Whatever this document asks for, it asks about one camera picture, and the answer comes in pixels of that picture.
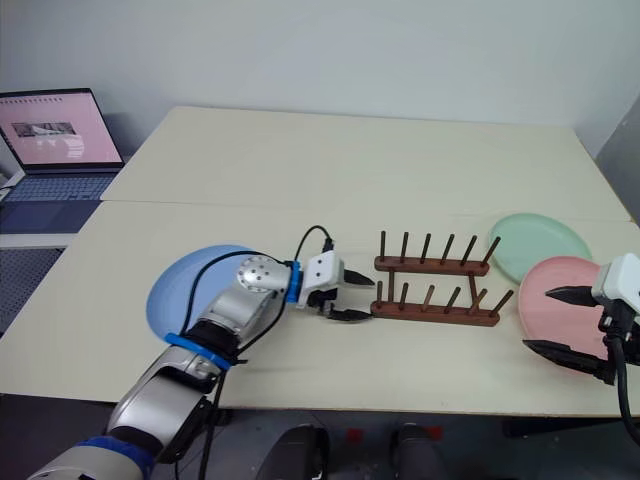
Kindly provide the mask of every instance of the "blue ring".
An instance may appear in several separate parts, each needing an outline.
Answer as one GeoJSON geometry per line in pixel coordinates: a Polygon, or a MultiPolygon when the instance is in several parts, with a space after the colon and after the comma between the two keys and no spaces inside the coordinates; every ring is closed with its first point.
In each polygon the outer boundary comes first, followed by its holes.
{"type": "Polygon", "coordinates": [[[114,437],[93,437],[84,442],[77,443],[75,446],[104,448],[105,450],[119,453],[138,466],[145,480],[148,480],[151,476],[151,470],[153,470],[155,463],[153,456],[146,450],[142,450],[131,443],[123,442],[114,437]]]}
{"type": "Polygon", "coordinates": [[[214,365],[221,368],[225,372],[231,368],[231,364],[220,355],[216,355],[212,351],[207,350],[206,348],[201,347],[197,343],[192,342],[191,340],[187,340],[180,335],[176,335],[175,333],[167,333],[164,337],[164,341],[171,345],[186,348],[190,352],[197,353],[198,355],[205,357],[207,360],[211,360],[214,365]]]}
{"type": "Polygon", "coordinates": [[[287,290],[287,303],[298,303],[298,285],[300,284],[300,262],[291,262],[291,282],[287,290]]]}

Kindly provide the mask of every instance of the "black cable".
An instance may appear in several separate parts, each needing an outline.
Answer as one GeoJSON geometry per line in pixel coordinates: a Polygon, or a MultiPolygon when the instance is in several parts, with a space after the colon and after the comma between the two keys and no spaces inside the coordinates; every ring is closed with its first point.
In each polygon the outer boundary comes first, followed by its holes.
{"type": "Polygon", "coordinates": [[[200,459],[200,468],[198,470],[198,480],[206,480],[207,466],[209,465],[209,455],[211,454],[211,444],[213,443],[213,434],[216,429],[216,421],[218,419],[218,405],[220,404],[220,395],[222,394],[222,387],[224,386],[224,379],[227,376],[227,372],[223,371],[220,374],[218,381],[218,388],[216,389],[216,395],[213,399],[212,416],[207,425],[207,433],[204,439],[204,447],[202,449],[202,457],[200,459]]]}
{"type": "Polygon", "coordinates": [[[267,325],[267,327],[264,330],[262,330],[259,334],[257,334],[251,340],[249,340],[245,345],[242,346],[242,348],[238,349],[238,355],[245,352],[251,345],[253,345],[262,337],[264,337],[267,333],[269,333],[269,330],[271,330],[273,327],[276,326],[276,323],[278,323],[278,320],[280,320],[280,317],[282,317],[282,314],[284,313],[284,308],[286,306],[287,306],[287,294],[285,293],[284,296],[282,297],[282,304],[280,305],[280,310],[278,310],[276,317],[271,321],[269,325],[267,325]]]}
{"type": "MultiPolygon", "coordinates": [[[[325,242],[324,242],[324,246],[323,246],[323,249],[322,249],[323,252],[333,248],[333,240],[331,239],[331,235],[329,235],[329,232],[327,231],[327,229],[324,228],[322,225],[314,225],[311,228],[309,228],[305,232],[305,234],[302,236],[302,239],[300,240],[300,243],[298,244],[298,249],[296,250],[296,254],[295,254],[294,260],[298,260],[298,256],[300,255],[300,251],[302,250],[304,242],[307,240],[307,237],[309,236],[309,234],[311,232],[313,232],[314,230],[321,230],[325,235],[325,242]]],[[[185,315],[185,319],[184,319],[184,322],[182,324],[182,329],[180,330],[180,335],[183,335],[186,332],[187,327],[189,326],[189,320],[190,320],[190,317],[191,317],[191,311],[193,309],[193,299],[195,297],[195,292],[196,292],[196,289],[198,287],[198,282],[200,281],[200,278],[202,277],[204,272],[208,268],[210,268],[211,266],[213,266],[216,263],[220,262],[221,260],[224,260],[225,258],[229,258],[229,257],[234,257],[236,255],[264,255],[266,257],[273,258],[273,257],[270,257],[269,255],[266,255],[266,254],[260,253],[260,252],[239,251],[239,252],[227,253],[226,255],[221,255],[220,257],[214,258],[213,260],[211,260],[208,263],[206,263],[200,269],[198,274],[196,275],[196,277],[195,277],[195,279],[193,281],[193,284],[191,286],[191,292],[189,293],[189,303],[188,303],[188,306],[187,306],[187,313],[185,315]]],[[[275,318],[259,334],[257,334],[255,337],[253,337],[245,345],[243,345],[242,348],[238,349],[238,355],[240,355],[241,353],[245,352],[249,347],[254,345],[258,340],[260,340],[267,333],[269,333],[269,331],[273,327],[275,327],[275,325],[278,323],[278,321],[282,317],[282,314],[284,313],[284,309],[285,309],[286,305],[287,305],[287,295],[285,293],[283,295],[283,297],[282,297],[282,304],[280,305],[280,309],[278,310],[278,313],[276,314],[275,318]]],[[[220,403],[220,395],[222,394],[222,387],[224,385],[224,379],[225,379],[226,375],[227,375],[227,372],[223,371],[220,374],[219,379],[218,379],[218,388],[216,389],[216,394],[215,394],[215,397],[214,397],[214,400],[213,400],[213,409],[212,409],[213,417],[212,417],[211,421],[209,422],[209,424],[207,425],[207,433],[206,433],[204,446],[203,446],[203,450],[202,450],[202,458],[200,459],[200,468],[199,468],[199,471],[198,471],[198,479],[199,480],[206,480],[207,466],[209,464],[209,456],[211,454],[211,445],[213,444],[213,436],[214,436],[214,433],[215,433],[215,422],[216,422],[216,419],[217,419],[218,404],[220,403]]],[[[176,473],[176,480],[179,480],[178,476],[177,476],[178,475],[177,467],[175,469],[175,473],[176,473]]]]}
{"type": "Polygon", "coordinates": [[[184,316],[184,321],[182,322],[182,328],[180,329],[180,336],[184,335],[187,332],[187,328],[189,328],[189,321],[191,320],[191,312],[193,310],[193,299],[196,296],[196,289],[198,288],[198,283],[200,282],[200,278],[204,273],[214,266],[216,263],[221,262],[222,260],[226,260],[227,258],[237,257],[239,255],[264,255],[265,257],[275,258],[266,255],[264,253],[256,252],[254,250],[239,250],[237,252],[225,253],[224,255],[220,255],[219,257],[214,258],[213,260],[208,261],[199,271],[196,277],[193,279],[193,283],[191,284],[191,292],[189,293],[189,301],[187,303],[187,313],[184,316]]]}
{"type": "Polygon", "coordinates": [[[322,225],[314,225],[313,227],[310,227],[309,230],[307,230],[305,234],[302,236],[302,240],[300,240],[300,243],[298,244],[298,249],[296,250],[296,254],[293,257],[294,261],[298,260],[298,257],[300,256],[300,250],[302,250],[302,245],[304,245],[304,242],[307,240],[307,237],[314,230],[322,230],[322,233],[324,233],[324,236],[325,236],[325,247],[328,246],[327,244],[330,243],[331,248],[333,248],[333,240],[331,239],[331,235],[329,235],[329,232],[327,232],[327,229],[324,228],[322,225]]]}
{"type": "Polygon", "coordinates": [[[622,423],[627,433],[638,446],[640,446],[640,432],[633,422],[631,411],[629,410],[629,394],[627,392],[627,364],[624,358],[624,348],[622,347],[621,338],[611,339],[611,350],[613,351],[613,359],[616,364],[617,386],[618,386],[618,403],[620,404],[620,414],[622,415],[622,423]]]}
{"type": "MultiPolygon", "coordinates": [[[[298,244],[298,248],[296,249],[296,255],[294,257],[294,261],[298,260],[298,256],[300,255],[300,251],[302,250],[302,246],[304,245],[304,242],[307,240],[307,237],[309,236],[309,234],[311,232],[313,232],[314,230],[321,230],[325,235],[324,246],[323,246],[323,249],[322,249],[323,252],[326,251],[327,249],[332,249],[333,248],[333,240],[331,239],[331,235],[329,235],[329,232],[327,231],[327,229],[324,228],[322,225],[314,225],[313,227],[310,227],[304,233],[304,235],[302,236],[302,239],[300,239],[300,243],[298,244]]],[[[280,317],[282,317],[282,314],[284,313],[284,308],[286,306],[287,306],[287,295],[285,294],[284,297],[282,298],[282,304],[280,305],[280,310],[278,310],[278,314],[273,319],[273,321],[264,330],[262,330],[258,335],[256,335],[249,342],[247,342],[245,345],[243,345],[242,348],[240,348],[238,350],[238,355],[243,353],[244,351],[246,351],[254,343],[256,343],[258,340],[260,340],[262,337],[264,337],[267,333],[269,333],[269,331],[273,327],[276,326],[276,323],[278,323],[278,321],[280,320],[280,317]]]]}

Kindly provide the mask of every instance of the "pink plate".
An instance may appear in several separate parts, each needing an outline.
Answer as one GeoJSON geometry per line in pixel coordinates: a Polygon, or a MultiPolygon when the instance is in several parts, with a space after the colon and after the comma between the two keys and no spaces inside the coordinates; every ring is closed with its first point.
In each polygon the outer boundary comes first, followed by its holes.
{"type": "Polygon", "coordinates": [[[551,340],[607,358],[598,330],[602,307],[569,305],[544,292],[568,285],[593,285],[600,266],[578,257],[552,257],[535,265],[520,285],[518,310],[528,340],[551,340]]]}

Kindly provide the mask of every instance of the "table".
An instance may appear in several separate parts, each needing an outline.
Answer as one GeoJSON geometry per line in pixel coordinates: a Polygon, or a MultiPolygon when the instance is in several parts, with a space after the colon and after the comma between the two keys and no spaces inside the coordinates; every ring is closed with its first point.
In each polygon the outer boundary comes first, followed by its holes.
{"type": "MultiPolygon", "coordinates": [[[[117,401],[165,347],[145,322],[147,294],[176,259],[219,243],[244,244],[291,258],[300,235],[324,224],[346,264],[374,279],[379,230],[389,252],[409,231],[409,252],[433,232],[442,251],[456,232],[451,256],[479,236],[475,255],[487,247],[500,215],[392,215],[354,217],[326,209],[221,207],[151,202],[105,202],[85,224],[0,340],[0,390],[10,393],[117,401]]],[[[569,219],[567,223],[605,262],[636,251],[640,231],[631,222],[569,219]]],[[[312,238],[303,255],[322,244],[312,238]]],[[[399,275],[396,285],[408,277],[399,275]]],[[[437,284],[445,301],[454,277],[412,277],[408,300],[437,284]]],[[[493,305],[514,288],[497,269],[478,280],[493,305]]],[[[373,291],[343,290],[340,300],[366,308],[373,291]]],[[[460,305],[468,305],[463,289],[460,305]]],[[[234,367],[222,405],[255,408],[318,408],[465,412],[509,415],[617,416],[615,389],[561,369],[522,345],[516,302],[494,328],[421,324],[387,319],[350,325],[290,309],[268,336],[234,367]]],[[[640,413],[640,369],[629,368],[632,410],[640,413]]]]}
{"type": "Polygon", "coordinates": [[[627,221],[570,128],[178,107],[101,197],[627,221]]]}
{"type": "Polygon", "coordinates": [[[75,236],[75,233],[3,233],[0,235],[0,250],[10,248],[66,248],[75,236]]]}

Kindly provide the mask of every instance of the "black shoe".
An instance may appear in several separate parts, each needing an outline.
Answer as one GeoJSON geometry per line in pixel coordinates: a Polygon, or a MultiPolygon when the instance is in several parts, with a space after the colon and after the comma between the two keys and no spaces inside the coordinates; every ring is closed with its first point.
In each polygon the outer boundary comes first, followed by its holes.
{"type": "Polygon", "coordinates": [[[427,432],[407,424],[391,436],[391,466],[398,480],[446,480],[444,465],[427,432]]]}
{"type": "Polygon", "coordinates": [[[287,430],[271,448],[256,480],[326,480],[329,435],[304,425],[287,430]]]}

